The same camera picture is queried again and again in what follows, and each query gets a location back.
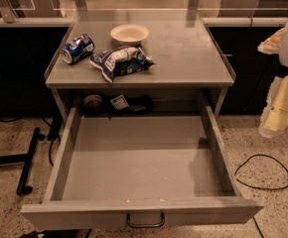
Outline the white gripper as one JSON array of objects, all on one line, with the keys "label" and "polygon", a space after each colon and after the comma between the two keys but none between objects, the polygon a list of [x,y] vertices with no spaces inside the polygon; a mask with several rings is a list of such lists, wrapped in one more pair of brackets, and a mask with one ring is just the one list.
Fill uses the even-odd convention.
[{"label": "white gripper", "polygon": [[[277,55],[284,29],[276,31],[272,36],[261,42],[257,50],[267,55]],[[288,75],[284,78],[275,77],[266,98],[258,132],[265,138],[273,138],[288,127]]]}]

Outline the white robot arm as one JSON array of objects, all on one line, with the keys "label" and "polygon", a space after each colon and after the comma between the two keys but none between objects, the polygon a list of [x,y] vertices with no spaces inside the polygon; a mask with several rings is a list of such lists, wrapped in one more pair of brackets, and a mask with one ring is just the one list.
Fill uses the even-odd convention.
[{"label": "white robot arm", "polygon": [[[262,42],[258,48],[267,55],[279,55],[282,65],[288,67],[288,22]],[[266,107],[262,111],[258,132],[265,138],[272,138],[288,127],[288,75],[276,76],[268,91]]]}]

